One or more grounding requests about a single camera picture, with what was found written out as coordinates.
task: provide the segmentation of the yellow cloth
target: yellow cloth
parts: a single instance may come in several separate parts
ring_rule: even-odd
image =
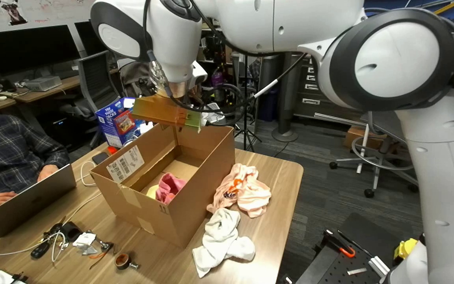
[[[148,192],[146,192],[146,196],[155,199],[155,192],[157,191],[157,189],[159,189],[159,185],[154,185],[153,187],[150,187],[148,189]]]

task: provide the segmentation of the pink cloth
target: pink cloth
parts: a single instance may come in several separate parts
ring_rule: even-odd
[[[207,210],[214,213],[218,208],[230,207],[238,202],[238,207],[246,211],[250,218],[264,214],[271,189],[257,178],[256,167],[235,164],[216,189],[213,203],[207,206]]]
[[[164,174],[159,180],[159,188],[155,192],[155,199],[169,204],[186,183],[186,180],[177,178],[172,173]]]

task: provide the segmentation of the cardboard box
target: cardboard box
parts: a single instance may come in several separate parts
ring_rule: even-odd
[[[346,133],[346,138],[344,139],[343,145],[348,147],[349,149],[352,148],[352,142],[357,137],[364,137],[365,128],[359,126],[352,126]],[[369,133],[369,139],[367,140],[367,147],[373,149],[379,149],[383,142],[383,139],[386,138],[386,135],[376,135],[374,133]]]
[[[133,137],[134,131],[142,121],[131,117],[131,109],[124,106],[125,98],[96,111],[99,127],[108,145],[122,148]]]
[[[231,127],[197,130],[155,126],[91,171],[112,211],[179,247],[186,247],[213,201],[216,188],[234,165]],[[146,196],[164,173],[187,184],[165,205]]]

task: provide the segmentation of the silver laptop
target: silver laptop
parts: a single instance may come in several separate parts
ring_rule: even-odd
[[[76,187],[71,164],[0,205],[0,237]]]

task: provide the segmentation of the key fob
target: key fob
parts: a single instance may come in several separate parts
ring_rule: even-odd
[[[45,253],[47,253],[49,248],[50,244],[48,243],[48,241],[41,243],[31,252],[31,257],[34,259],[38,259],[42,257]]]

